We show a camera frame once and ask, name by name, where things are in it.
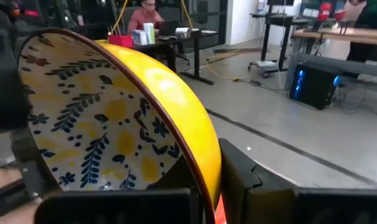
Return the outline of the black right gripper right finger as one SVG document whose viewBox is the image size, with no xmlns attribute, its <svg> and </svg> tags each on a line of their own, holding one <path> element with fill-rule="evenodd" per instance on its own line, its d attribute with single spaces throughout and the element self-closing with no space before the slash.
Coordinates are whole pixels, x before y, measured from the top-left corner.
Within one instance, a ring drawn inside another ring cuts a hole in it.
<svg viewBox="0 0 377 224">
<path fill-rule="evenodd" d="M 300 187 L 219 140 L 227 224 L 377 224 L 376 189 Z"/>
</svg>

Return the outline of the black rolling stand desk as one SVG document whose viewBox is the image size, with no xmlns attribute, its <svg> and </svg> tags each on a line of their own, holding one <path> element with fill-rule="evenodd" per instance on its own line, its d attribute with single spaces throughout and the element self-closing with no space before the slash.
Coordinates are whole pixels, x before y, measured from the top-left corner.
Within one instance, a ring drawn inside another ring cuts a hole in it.
<svg viewBox="0 0 377 224">
<path fill-rule="evenodd" d="M 248 70 L 250 71 L 252 67 L 258 67 L 263 71 L 263 77 L 267 77 L 270 73 L 276 72 L 285 72 L 287 68 L 283 68 L 284 62 L 286 60 L 286 50 L 288 46 L 288 41 L 290 38 L 291 27 L 292 26 L 304 26 L 306 25 L 309 20 L 308 19 L 299 19 L 294 16 L 287 16 L 285 13 L 267 13 L 267 14 L 259 14 L 259 13 L 252 13 L 250 16 L 254 19 L 264 18 L 266 28 L 264 30 L 264 40 L 263 46 L 261 51 L 261 59 L 260 61 L 250 62 L 248 65 Z M 268 42 L 269 42 L 269 34 L 271 26 L 281 26 L 285 28 L 283 32 L 283 39 L 281 45 L 281 51 L 279 54 L 279 58 L 277 60 L 272 60 L 273 65 L 271 67 L 261 68 L 259 63 L 266 61 L 266 54 L 268 52 Z"/>
</svg>

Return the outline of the white tissue box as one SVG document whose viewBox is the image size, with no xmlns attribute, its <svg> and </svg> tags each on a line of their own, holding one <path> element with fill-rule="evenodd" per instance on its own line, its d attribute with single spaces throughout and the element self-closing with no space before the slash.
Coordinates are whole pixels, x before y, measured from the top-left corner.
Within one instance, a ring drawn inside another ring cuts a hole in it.
<svg viewBox="0 0 377 224">
<path fill-rule="evenodd" d="M 147 45 L 147 35 L 144 30 L 133 30 L 134 45 Z"/>
</svg>

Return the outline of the wooden background table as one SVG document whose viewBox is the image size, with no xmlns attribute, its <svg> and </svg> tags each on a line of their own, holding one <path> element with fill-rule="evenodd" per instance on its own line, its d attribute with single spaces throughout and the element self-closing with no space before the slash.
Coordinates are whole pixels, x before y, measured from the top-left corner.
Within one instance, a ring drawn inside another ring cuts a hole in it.
<svg viewBox="0 0 377 224">
<path fill-rule="evenodd" d="M 358 28 L 334 28 L 322 29 L 320 31 L 311 31 L 307 29 L 297 30 L 293 33 L 294 37 L 318 39 L 321 36 L 324 39 L 347 40 L 360 44 L 377 45 L 377 30 L 358 29 Z"/>
</svg>

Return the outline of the yellow floral pattern bowl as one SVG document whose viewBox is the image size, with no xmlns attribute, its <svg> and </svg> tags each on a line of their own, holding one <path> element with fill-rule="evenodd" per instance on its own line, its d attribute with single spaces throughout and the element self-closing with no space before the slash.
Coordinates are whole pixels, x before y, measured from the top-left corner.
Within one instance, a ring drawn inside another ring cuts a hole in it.
<svg viewBox="0 0 377 224">
<path fill-rule="evenodd" d="M 29 130 L 64 191 L 189 188 L 201 224 L 215 224 L 221 152 L 192 89 L 137 50 L 41 29 L 18 71 L 32 105 Z"/>
</svg>

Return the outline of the black metal bracket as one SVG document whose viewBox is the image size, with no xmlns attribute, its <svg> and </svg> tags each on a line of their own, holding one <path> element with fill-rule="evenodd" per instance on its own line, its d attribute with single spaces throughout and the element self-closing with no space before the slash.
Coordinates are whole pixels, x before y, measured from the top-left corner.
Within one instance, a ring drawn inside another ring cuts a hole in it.
<svg viewBox="0 0 377 224">
<path fill-rule="evenodd" d="M 46 166 L 29 128 L 11 132 L 11 149 L 27 193 L 32 199 L 46 198 L 60 191 L 58 183 Z"/>
</svg>

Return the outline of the black computer tower blue lights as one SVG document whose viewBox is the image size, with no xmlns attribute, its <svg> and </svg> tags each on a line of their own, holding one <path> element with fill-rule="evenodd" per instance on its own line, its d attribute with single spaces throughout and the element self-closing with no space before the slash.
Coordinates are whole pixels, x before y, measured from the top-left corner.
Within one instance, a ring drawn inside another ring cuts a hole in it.
<svg viewBox="0 0 377 224">
<path fill-rule="evenodd" d="M 296 65 L 289 98 L 323 110 L 332 104 L 342 70 L 312 62 Z"/>
</svg>

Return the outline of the small white box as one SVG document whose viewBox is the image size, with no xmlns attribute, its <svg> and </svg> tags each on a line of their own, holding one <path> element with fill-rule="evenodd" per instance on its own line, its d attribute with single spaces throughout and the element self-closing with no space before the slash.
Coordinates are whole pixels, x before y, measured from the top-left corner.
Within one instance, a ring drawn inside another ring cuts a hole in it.
<svg viewBox="0 0 377 224">
<path fill-rule="evenodd" d="M 191 37 L 191 29 L 188 27 L 178 27 L 175 30 L 175 36 L 178 39 L 188 39 Z"/>
</svg>

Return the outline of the black laptop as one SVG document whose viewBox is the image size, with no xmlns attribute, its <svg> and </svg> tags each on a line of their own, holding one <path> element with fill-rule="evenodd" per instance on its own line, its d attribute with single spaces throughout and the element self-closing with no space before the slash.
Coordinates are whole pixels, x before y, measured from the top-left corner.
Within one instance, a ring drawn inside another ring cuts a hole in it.
<svg viewBox="0 0 377 224">
<path fill-rule="evenodd" d="M 173 36 L 176 33 L 176 29 L 179 27 L 179 20 L 163 21 L 159 24 L 159 35 L 160 36 Z"/>
</svg>

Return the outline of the red box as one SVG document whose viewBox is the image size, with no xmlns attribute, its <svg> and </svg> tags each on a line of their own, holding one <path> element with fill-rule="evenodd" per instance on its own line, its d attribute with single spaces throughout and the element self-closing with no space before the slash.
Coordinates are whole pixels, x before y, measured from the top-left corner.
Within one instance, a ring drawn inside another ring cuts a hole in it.
<svg viewBox="0 0 377 224">
<path fill-rule="evenodd" d="M 113 45 L 118 45 L 130 49 L 134 47 L 132 35 L 109 35 L 108 42 Z"/>
</svg>

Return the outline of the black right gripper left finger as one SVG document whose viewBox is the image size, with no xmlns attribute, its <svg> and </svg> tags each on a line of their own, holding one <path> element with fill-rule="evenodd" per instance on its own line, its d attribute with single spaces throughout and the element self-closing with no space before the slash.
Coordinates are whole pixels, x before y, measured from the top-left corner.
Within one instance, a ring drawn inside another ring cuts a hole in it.
<svg viewBox="0 0 377 224">
<path fill-rule="evenodd" d="M 145 190 L 65 192 L 42 202 L 34 224 L 201 224 L 194 177 L 181 157 Z"/>
</svg>

